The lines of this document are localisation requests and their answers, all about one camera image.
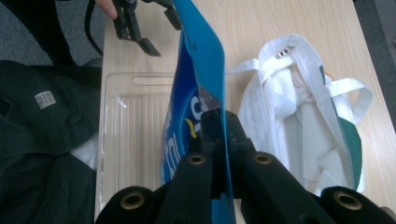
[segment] plastic tray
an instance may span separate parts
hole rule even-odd
[[[119,190],[155,190],[161,182],[162,134],[174,74],[116,73],[105,81],[97,209]]]

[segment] light wood surface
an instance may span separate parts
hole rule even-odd
[[[354,77],[372,88],[373,104],[357,126],[363,145],[363,194],[377,205],[396,211],[393,174],[396,136],[352,1],[196,0],[194,3],[219,36],[226,69],[257,58],[263,44],[275,37],[298,34],[316,48],[326,72],[335,78]],[[142,36],[151,40],[162,57],[149,57],[135,43],[118,40],[113,23],[108,20],[104,84],[107,75],[116,72],[175,72],[179,32],[173,29],[158,5],[139,3],[137,13]],[[238,111],[249,79],[249,74],[227,77],[229,110]],[[105,130],[105,91],[103,88],[100,133]]]

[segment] black fabric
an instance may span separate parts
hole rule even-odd
[[[0,84],[0,96],[11,104],[7,118],[43,136],[51,155],[81,145],[98,130],[98,90],[10,61],[0,62]],[[40,109],[35,96],[44,91],[50,91],[56,103]]]
[[[101,89],[101,67],[34,65],[33,68],[40,73],[50,73],[62,77],[70,77],[83,85],[90,86],[97,90]]]
[[[0,223],[93,223],[96,174],[69,151],[98,130],[99,90],[3,61],[0,98]]]

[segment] clothing label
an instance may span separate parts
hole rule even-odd
[[[52,92],[50,91],[40,92],[35,96],[35,100],[37,101],[38,106],[40,106],[40,109],[44,109],[45,107],[56,103],[55,98],[53,98]]]

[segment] metal clip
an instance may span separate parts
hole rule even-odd
[[[290,52],[290,48],[285,48],[284,50],[280,51],[275,57],[277,59],[280,59],[283,57],[285,54],[288,54]]]

